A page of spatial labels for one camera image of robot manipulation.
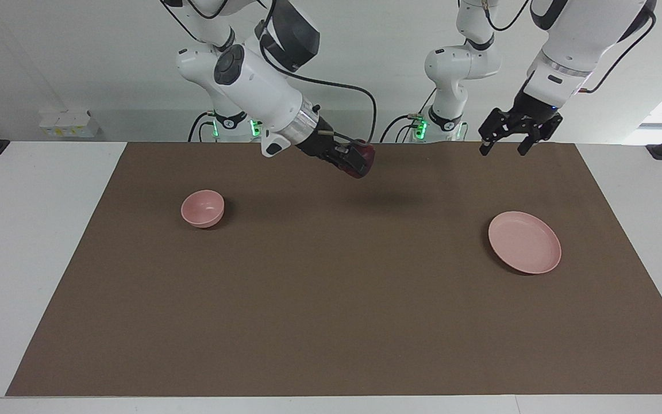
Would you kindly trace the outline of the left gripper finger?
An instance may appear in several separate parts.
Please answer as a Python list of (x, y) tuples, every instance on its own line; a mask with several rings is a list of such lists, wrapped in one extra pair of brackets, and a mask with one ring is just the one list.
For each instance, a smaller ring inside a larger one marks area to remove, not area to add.
[(499, 108), (494, 108), (491, 113), (485, 118), (478, 133), (480, 133), (481, 145), (480, 154), (483, 156), (491, 152), (494, 144), (506, 135), (505, 127), (507, 126), (508, 113)]
[(561, 125), (563, 118), (550, 118), (541, 125), (536, 125), (533, 120), (529, 120), (525, 125), (526, 138), (518, 145), (518, 153), (525, 156), (530, 152), (533, 146), (541, 141), (548, 141)]

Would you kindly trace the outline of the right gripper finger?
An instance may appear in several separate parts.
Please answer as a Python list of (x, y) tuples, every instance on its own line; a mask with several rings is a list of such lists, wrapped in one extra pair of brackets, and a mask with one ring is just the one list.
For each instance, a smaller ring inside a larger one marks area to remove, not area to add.
[(333, 131), (334, 152), (350, 153), (352, 151), (361, 152), (367, 147), (367, 142), (360, 139), (353, 139), (347, 135)]
[(358, 151), (349, 151), (346, 153), (332, 151), (329, 153), (329, 162), (355, 179), (360, 179), (364, 176), (364, 157)]

